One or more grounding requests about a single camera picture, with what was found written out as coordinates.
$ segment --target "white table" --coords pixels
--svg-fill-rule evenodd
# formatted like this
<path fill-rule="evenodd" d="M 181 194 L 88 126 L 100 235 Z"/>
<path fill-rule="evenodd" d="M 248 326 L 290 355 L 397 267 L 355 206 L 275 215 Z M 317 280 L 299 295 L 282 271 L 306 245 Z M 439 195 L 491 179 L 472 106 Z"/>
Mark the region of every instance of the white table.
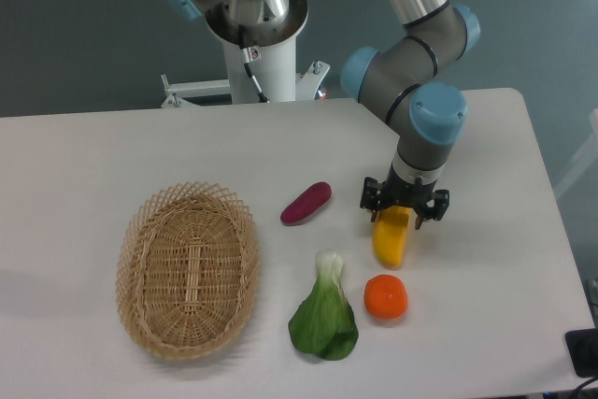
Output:
<path fill-rule="evenodd" d="M 0 397 L 470 398 L 572 389 L 563 334 L 592 327 L 521 96 L 466 93 L 470 115 L 438 188 L 451 206 L 410 239 L 396 273 L 410 297 L 393 326 L 363 287 L 385 272 L 359 209 L 396 135 L 351 100 L 0 120 Z M 128 221 L 182 181 L 219 182 L 259 227 L 262 276 L 240 338 L 194 363 L 163 363 L 129 338 L 115 303 Z M 332 203 L 283 227 L 284 208 L 328 181 Z M 292 348 L 287 321 L 336 249 L 360 330 L 341 362 Z"/>

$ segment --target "purple sweet potato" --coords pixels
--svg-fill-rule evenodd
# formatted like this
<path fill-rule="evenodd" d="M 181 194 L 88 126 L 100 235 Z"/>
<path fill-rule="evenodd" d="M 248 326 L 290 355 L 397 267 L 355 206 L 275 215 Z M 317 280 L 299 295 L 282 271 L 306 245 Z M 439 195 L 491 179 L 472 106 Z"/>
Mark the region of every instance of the purple sweet potato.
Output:
<path fill-rule="evenodd" d="M 290 203 L 280 214 L 284 224 L 296 224 L 309 217 L 320 207 L 324 206 L 333 194 L 327 182 L 317 182 L 301 193 L 295 201 Z"/>

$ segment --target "oval woven basket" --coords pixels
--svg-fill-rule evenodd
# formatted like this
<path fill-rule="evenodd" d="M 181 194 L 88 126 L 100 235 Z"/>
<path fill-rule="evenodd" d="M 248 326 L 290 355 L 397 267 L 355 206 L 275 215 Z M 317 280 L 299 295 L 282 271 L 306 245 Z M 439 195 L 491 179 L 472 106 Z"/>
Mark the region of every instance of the oval woven basket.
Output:
<path fill-rule="evenodd" d="M 247 322 L 259 265 L 252 216 L 233 192 L 173 186 L 153 195 L 127 230 L 117 276 L 121 321 L 159 357 L 208 355 Z"/>

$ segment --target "leaf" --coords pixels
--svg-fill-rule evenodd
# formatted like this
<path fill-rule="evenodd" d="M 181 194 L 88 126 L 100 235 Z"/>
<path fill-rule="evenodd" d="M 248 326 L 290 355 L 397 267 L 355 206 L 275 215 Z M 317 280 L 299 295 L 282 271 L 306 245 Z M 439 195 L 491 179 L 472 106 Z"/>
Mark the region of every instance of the leaf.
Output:
<path fill-rule="evenodd" d="M 346 319 L 346 323 L 341 326 L 346 332 L 337 333 L 333 339 L 330 340 L 326 348 L 316 354 L 318 357 L 329 361 L 342 360 L 351 354 L 353 348 L 355 348 L 359 338 L 359 331 L 355 325 L 353 309 L 349 304 L 347 304 L 347 309 L 349 311 L 349 316 Z"/>
<path fill-rule="evenodd" d="M 341 360 L 359 338 L 353 310 L 340 285 L 343 260 L 333 251 L 321 251 L 316 266 L 316 283 L 289 321 L 291 342 L 303 353 Z"/>
<path fill-rule="evenodd" d="M 320 279 L 289 321 L 292 345 L 306 354 L 318 353 L 336 335 L 342 321 L 340 295 L 336 288 L 322 288 Z"/>

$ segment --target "fake fruit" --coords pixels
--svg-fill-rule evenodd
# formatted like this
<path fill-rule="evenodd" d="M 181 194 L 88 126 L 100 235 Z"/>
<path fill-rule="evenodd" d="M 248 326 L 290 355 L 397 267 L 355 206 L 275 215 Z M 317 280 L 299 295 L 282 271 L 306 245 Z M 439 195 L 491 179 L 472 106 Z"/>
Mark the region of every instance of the fake fruit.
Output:
<path fill-rule="evenodd" d="M 370 315 L 383 320 L 399 318 L 409 305 L 405 285 L 391 275 L 378 275 L 368 280 L 363 302 Z"/>
<path fill-rule="evenodd" d="M 297 224 L 324 206 L 332 194 L 333 190 L 327 182 L 317 182 L 309 186 L 282 211 L 280 220 L 284 224 Z"/>
<path fill-rule="evenodd" d="M 376 215 L 372 246 L 378 261 L 386 268 L 395 269 L 403 261 L 411 209 L 392 206 Z"/>

